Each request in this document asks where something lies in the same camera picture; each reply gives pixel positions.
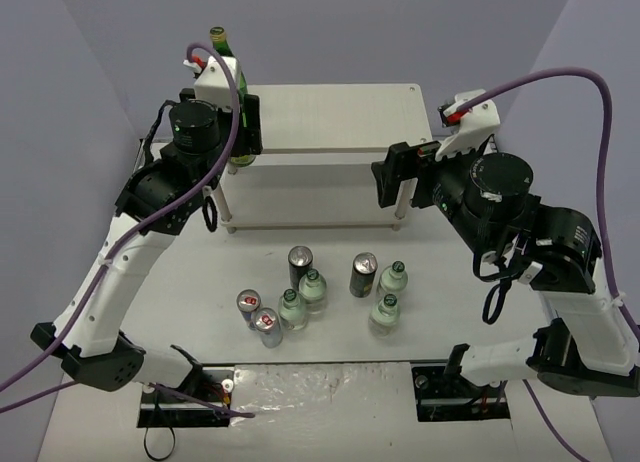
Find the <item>green glass bottle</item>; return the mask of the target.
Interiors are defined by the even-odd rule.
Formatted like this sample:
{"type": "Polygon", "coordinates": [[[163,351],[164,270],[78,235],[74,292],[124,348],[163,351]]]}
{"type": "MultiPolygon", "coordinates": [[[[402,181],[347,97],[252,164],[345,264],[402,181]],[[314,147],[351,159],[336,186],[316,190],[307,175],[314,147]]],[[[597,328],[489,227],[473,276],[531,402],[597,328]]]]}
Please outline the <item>green glass bottle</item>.
{"type": "Polygon", "coordinates": [[[246,112],[240,111],[240,122],[229,162],[237,167],[247,167],[255,161],[252,149],[252,134],[248,126],[246,112]]]}
{"type": "MultiPolygon", "coordinates": [[[[222,26],[214,26],[209,30],[209,38],[213,48],[224,57],[235,58],[235,55],[229,46],[226,30],[222,26]]],[[[243,71],[239,73],[238,91],[240,99],[243,100],[248,93],[247,82],[243,71]]]]}

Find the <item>clear bottle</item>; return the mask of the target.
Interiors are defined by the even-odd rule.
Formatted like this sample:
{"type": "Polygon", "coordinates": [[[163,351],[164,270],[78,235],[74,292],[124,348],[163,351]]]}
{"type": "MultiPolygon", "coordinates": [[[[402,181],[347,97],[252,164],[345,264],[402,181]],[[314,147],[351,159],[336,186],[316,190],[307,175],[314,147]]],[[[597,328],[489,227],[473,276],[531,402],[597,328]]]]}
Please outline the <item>clear bottle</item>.
{"type": "Polygon", "coordinates": [[[306,303],[294,289],[286,289],[279,299],[278,315],[286,330],[302,330],[308,323],[306,303]]]}
{"type": "Polygon", "coordinates": [[[394,261],[386,267],[378,281],[377,297],[382,298],[387,294],[399,297],[408,285],[406,266],[402,261],[394,261]]]}
{"type": "Polygon", "coordinates": [[[299,282],[298,292],[310,315],[317,315],[327,307],[327,283],[316,269],[309,269],[299,282]]]}
{"type": "Polygon", "coordinates": [[[377,337],[390,335],[398,326],[400,310],[394,294],[386,294],[377,301],[369,314],[369,328],[377,337]]]}

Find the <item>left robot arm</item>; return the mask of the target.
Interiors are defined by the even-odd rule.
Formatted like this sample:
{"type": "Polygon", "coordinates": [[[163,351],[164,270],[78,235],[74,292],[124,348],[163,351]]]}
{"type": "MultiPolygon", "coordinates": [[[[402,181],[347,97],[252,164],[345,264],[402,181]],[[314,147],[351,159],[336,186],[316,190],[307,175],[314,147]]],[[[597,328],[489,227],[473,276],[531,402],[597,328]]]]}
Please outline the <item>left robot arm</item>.
{"type": "Polygon", "coordinates": [[[60,359],[76,383],[114,392],[130,382],[159,384],[188,395],[204,381],[202,364],[177,345],[136,345],[121,329],[139,289],[160,256],[197,211],[216,229],[215,188],[229,157],[262,151],[260,99],[248,94],[237,114],[184,90],[169,108],[173,139],[145,156],[117,201],[107,238],[65,311],[37,324],[32,341],[60,359]]]}

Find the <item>green glass bottle front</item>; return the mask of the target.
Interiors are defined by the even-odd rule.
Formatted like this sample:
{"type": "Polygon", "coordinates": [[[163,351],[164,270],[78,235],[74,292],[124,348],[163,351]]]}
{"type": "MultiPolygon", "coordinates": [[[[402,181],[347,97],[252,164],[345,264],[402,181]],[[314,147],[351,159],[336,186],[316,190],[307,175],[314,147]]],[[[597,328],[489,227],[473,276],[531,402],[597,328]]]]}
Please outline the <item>green glass bottle front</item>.
{"type": "Polygon", "coordinates": [[[237,167],[247,167],[255,161],[252,149],[252,134],[248,126],[246,112],[240,111],[240,122],[229,162],[237,167]]]}

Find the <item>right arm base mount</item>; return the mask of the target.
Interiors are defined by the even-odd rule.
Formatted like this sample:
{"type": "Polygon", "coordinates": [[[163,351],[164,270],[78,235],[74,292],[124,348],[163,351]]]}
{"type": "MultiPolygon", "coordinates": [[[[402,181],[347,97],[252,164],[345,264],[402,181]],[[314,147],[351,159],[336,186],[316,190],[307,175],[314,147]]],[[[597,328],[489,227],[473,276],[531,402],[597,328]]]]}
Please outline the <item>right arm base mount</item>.
{"type": "Polygon", "coordinates": [[[502,383],[475,386],[446,375],[444,362],[411,364],[416,417],[420,423],[507,420],[510,410],[502,383]]]}

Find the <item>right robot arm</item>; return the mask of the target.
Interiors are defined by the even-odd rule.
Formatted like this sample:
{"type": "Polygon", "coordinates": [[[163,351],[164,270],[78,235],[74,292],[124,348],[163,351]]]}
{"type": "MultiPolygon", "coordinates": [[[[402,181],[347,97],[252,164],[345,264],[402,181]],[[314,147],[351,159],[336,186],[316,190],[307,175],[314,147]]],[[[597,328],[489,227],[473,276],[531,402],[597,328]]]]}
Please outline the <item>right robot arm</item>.
{"type": "Polygon", "coordinates": [[[472,271],[490,285],[482,319],[493,324],[515,283],[551,309],[550,323],[520,340],[456,345],[445,373],[483,387],[536,378],[569,395],[635,397],[639,343],[604,274],[603,245],[590,219],[552,207],[530,191],[523,159],[480,147],[438,159],[437,142],[391,146],[371,166],[381,207],[414,180],[411,204],[437,208],[472,253],[472,271]]]}

